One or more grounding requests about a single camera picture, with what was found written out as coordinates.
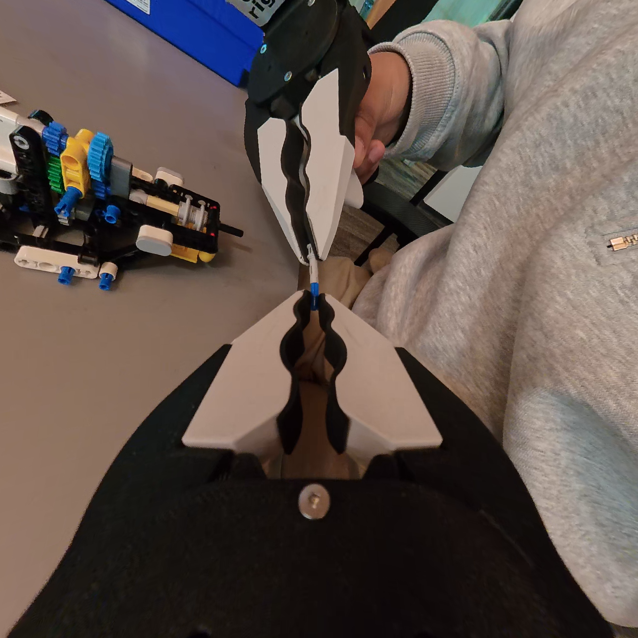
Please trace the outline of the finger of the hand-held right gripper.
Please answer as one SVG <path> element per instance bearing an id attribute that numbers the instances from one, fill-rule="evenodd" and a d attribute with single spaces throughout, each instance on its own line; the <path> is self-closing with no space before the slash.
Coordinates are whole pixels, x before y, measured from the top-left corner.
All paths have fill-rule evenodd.
<path id="1" fill-rule="evenodd" d="M 353 144 L 339 129 L 339 69 L 317 81 L 299 116 L 308 143 L 305 217 L 315 254 L 325 260 L 336 235 L 355 156 Z"/>
<path id="2" fill-rule="evenodd" d="M 271 117 L 258 129 L 260 180 L 268 203 L 299 262 L 308 266 L 313 243 L 302 169 L 306 139 L 296 120 Z"/>

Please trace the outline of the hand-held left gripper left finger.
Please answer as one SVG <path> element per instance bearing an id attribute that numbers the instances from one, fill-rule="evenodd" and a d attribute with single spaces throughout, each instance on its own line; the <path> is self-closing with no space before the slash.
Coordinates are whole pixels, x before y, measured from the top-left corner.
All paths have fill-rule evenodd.
<path id="1" fill-rule="evenodd" d="M 283 450 L 276 418 L 290 397 L 291 373 L 281 359 L 295 325 L 297 291 L 232 341 L 227 356 L 189 423 L 182 443 L 275 458 Z"/>

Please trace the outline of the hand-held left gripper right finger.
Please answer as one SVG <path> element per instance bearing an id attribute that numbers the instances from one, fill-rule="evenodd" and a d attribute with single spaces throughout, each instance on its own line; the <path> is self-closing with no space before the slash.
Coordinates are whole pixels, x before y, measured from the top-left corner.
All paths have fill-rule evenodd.
<path id="1" fill-rule="evenodd" d="M 390 341 L 328 294 L 318 302 L 332 367 L 326 428 L 332 447 L 362 467 L 396 451 L 437 448 L 435 426 Z"/>

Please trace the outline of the multicoloured lego model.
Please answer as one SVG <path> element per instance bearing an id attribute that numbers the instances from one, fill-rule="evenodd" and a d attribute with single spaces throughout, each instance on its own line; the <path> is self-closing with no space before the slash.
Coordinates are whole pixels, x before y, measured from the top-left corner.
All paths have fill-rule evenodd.
<path id="1" fill-rule="evenodd" d="M 70 135 L 43 110 L 1 108 L 1 251 L 19 267 L 109 291 L 119 270 L 144 257 L 210 262 L 220 234 L 244 235 L 220 211 L 178 172 L 152 175 L 116 156 L 106 133 Z"/>

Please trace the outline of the person's right forearm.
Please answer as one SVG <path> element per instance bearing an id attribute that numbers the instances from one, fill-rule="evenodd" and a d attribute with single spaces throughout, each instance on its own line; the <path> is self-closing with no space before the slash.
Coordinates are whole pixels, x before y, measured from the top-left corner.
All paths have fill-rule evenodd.
<path id="1" fill-rule="evenodd" d="M 535 179 L 637 162 L 636 1 L 524 1 L 475 28 L 423 22 L 381 52 L 411 79 L 387 157 Z"/>

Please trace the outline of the person's right hand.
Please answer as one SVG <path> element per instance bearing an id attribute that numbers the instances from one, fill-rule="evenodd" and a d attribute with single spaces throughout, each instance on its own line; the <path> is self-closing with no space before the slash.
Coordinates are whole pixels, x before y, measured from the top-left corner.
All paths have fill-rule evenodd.
<path id="1" fill-rule="evenodd" d="M 386 148 L 400 138 L 411 108 L 410 68 L 395 52 L 370 55 L 371 81 L 355 115 L 354 170 L 365 184 Z"/>

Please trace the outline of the black chair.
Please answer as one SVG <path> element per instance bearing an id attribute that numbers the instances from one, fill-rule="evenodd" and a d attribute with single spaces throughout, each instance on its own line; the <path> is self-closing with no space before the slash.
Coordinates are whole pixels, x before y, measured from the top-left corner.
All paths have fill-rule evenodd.
<path id="1" fill-rule="evenodd" d="M 446 171 L 437 170 L 410 199 L 370 179 L 363 187 L 363 206 L 344 205 L 330 255 L 353 259 L 363 266 L 371 251 L 395 238 L 397 249 L 416 239 L 447 227 L 452 221 L 426 203 Z"/>

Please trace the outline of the blue plastic box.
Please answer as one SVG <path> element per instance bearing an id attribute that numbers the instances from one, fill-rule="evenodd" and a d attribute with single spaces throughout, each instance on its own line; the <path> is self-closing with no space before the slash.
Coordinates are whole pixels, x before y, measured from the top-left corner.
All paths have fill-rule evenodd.
<path id="1" fill-rule="evenodd" d="M 244 88 L 262 30 L 226 1 L 109 1 L 231 84 Z"/>

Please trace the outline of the beige pants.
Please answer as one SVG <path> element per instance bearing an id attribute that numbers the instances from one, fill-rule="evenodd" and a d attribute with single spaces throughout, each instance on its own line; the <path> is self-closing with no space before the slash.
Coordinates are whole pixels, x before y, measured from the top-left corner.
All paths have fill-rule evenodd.
<path id="1" fill-rule="evenodd" d="M 352 308 L 372 274 L 385 267 L 392 253 L 376 251 L 377 263 L 372 270 L 359 267 L 346 257 L 329 257 L 319 263 L 318 277 L 323 292 L 344 306 Z M 333 367 L 325 359 L 325 334 L 318 314 L 312 312 L 303 331 L 304 353 L 295 364 L 302 403 L 302 430 L 290 455 L 281 455 L 270 463 L 268 477 L 273 479 L 359 479 L 361 467 L 346 454 L 338 454 L 331 446 L 325 414 Z"/>

